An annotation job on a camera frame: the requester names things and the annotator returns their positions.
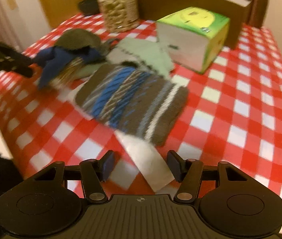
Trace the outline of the white tissue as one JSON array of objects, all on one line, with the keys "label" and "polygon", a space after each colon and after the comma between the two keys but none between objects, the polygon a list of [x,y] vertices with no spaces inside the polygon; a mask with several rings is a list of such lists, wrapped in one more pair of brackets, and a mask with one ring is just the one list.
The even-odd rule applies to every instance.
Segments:
[{"label": "white tissue", "polygon": [[114,169],[104,183],[112,194],[175,194],[174,177],[157,149],[134,136],[125,135],[98,123],[74,106],[77,89],[64,88],[57,96],[65,114],[58,132],[68,156],[56,157],[67,165],[100,159],[108,150],[115,152]]}]

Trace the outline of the cotton swab bag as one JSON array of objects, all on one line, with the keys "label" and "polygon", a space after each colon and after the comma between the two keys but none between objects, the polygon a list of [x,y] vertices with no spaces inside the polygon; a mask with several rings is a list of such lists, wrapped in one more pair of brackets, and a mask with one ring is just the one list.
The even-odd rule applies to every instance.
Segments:
[{"label": "cotton swab bag", "polygon": [[77,72],[84,66],[84,60],[81,57],[76,57],[70,61],[48,84],[55,89],[66,87],[75,79]]}]

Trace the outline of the grey blue microfibre cloth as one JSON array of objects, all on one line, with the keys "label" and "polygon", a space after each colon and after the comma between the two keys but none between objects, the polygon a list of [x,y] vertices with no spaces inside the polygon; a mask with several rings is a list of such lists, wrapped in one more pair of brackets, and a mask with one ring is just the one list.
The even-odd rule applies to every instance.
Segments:
[{"label": "grey blue microfibre cloth", "polygon": [[102,42],[100,37],[84,29],[69,29],[56,40],[53,46],[37,53],[33,61],[42,67],[38,88],[47,86],[71,63],[83,65],[103,61],[116,39]]}]

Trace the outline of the striped knitted sock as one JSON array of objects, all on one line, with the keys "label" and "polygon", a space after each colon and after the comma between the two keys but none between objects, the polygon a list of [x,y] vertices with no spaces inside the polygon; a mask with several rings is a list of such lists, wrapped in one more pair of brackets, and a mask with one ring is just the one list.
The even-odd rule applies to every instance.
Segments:
[{"label": "striped knitted sock", "polygon": [[189,95],[187,87],[132,66],[101,66],[74,103],[96,121],[155,146],[165,144]]}]

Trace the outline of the green grey microfibre cloth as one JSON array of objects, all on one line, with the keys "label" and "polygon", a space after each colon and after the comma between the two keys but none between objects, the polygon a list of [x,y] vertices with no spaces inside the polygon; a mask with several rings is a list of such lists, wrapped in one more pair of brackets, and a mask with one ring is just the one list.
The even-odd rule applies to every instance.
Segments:
[{"label": "green grey microfibre cloth", "polygon": [[167,80],[174,69],[172,59],[159,43],[144,39],[126,37],[115,45],[106,58],[112,64],[133,66]]}]

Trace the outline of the red white checkered tablecloth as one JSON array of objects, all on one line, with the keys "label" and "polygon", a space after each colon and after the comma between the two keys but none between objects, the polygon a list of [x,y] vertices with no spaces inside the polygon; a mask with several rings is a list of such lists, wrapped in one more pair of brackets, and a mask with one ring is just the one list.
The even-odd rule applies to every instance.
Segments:
[{"label": "red white checkered tablecloth", "polygon": [[[33,69],[31,79],[0,73],[0,130],[23,177],[54,161],[77,165],[113,150],[104,191],[151,194],[115,133],[68,101],[81,81],[38,90],[41,68]],[[282,57],[269,29],[245,26],[237,48],[224,47],[204,74],[176,65],[172,80],[189,89],[189,99],[160,155],[231,162],[282,198]]]}]

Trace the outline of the green tissue box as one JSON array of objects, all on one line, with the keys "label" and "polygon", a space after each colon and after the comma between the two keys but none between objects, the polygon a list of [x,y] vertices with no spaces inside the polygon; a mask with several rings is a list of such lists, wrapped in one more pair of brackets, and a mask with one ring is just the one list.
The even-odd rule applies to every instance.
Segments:
[{"label": "green tissue box", "polygon": [[189,7],[156,21],[157,39],[170,58],[203,74],[224,46],[230,18]]}]

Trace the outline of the cashew jar gold lid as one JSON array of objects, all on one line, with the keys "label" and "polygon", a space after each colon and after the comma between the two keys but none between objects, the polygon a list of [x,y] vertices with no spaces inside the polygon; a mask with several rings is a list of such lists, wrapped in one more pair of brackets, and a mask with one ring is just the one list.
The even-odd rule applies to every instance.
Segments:
[{"label": "cashew jar gold lid", "polygon": [[104,25],[110,33],[120,33],[139,26],[137,0],[97,0]]}]

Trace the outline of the brown metal thermos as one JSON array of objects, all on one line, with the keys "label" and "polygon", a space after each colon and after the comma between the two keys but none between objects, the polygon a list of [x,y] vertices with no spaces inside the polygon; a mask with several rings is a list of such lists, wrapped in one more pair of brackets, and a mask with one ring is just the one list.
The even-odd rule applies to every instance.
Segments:
[{"label": "brown metal thermos", "polygon": [[251,12],[247,23],[260,29],[268,9],[269,0],[251,0]]}]

